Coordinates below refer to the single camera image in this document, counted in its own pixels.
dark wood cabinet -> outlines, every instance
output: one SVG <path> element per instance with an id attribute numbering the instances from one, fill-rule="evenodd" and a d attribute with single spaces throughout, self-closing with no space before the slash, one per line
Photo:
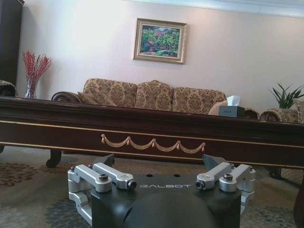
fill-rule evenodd
<path id="1" fill-rule="evenodd" d="M 16 84 L 23 0 L 0 0 L 0 80 Z"/>

gold swag trim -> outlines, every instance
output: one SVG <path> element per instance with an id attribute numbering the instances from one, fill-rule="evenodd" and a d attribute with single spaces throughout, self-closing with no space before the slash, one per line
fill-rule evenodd
<path id="1" fill-rule="evenodd" d="M 182 150 L 183 152 L 185 153 L 190 153 L 190 154 L 194 154 L 194 153 L 197 153 L 199 151 L 202 151 L 204 152 L 205 151 L 205 146 L 206 144 L 203 142 L 198 148 L 196 149 L 187 149 L 186 147 L 184 147 L 180 141 L 177 141 L 173 146 L 171 147 L 163 147 L 163 146 L 160 146 L 157 142 L 156 142 L 156 139 L 152 139 L 148 144 L 146 145 L 137 145 L 136 143 L 134 143 L 131 139 L 130 136 L 128 136 L 125 140 L 123 140 L 122 142 L 111 142 L 110 140 L 107 139 L 107 137 L 105 136 L 105 134 L 102 134 L 101 135 L 101 143 L 102 144 L 108 144 L 109 146 L 112 146 L 112 147 L 115 147 L 115 148 L 118 148 L 118 147 L 123 147 L 125 145 L 131 145 L 132 147 L 138 149 L 138 150 L 146 150 L 148 149 L 149 147 L 156 147 L 157 149 L 159 149 L 160 151 L 162 152 L 171 152 L 173 151 L 174 149 L 177 149 L 177 150 Z"/>

cream wall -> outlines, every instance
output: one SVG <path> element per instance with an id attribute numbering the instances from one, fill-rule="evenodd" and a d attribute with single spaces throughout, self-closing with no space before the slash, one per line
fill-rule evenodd
<path id="1" fill-rule="evenodd" d="M 186 64 L 132 60 L 137 18 L 185 22 Z M 81 91 L 91 77 L 211 88 L 241 105 L 277 107 L 269 88 L 304 84 L 304 19 L 123 0 L 27 0 L 20 53 L 45 53 L 53 66 L 38 98 Z M 26 90 L 20 55 L 17 87 Z"/>

picture frame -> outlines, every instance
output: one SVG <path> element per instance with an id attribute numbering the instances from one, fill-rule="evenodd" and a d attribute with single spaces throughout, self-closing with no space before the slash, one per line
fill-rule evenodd
<path id="1" fill-rule="evenodd" d="M 135 60 L 184 64 L 187 24 L 137 19 Z"/>

wooden coffee table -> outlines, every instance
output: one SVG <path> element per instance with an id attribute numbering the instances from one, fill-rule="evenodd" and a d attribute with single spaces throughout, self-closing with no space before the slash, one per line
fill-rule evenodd
<path id="1" fill-rule="evenodd" d="M 201 163 L 204 150 L 232 163 L 304 169 L 303 136 L 304 124 L 0 97 L 0 145 L 50 149 L 48 167 L 62 151 Z"/>

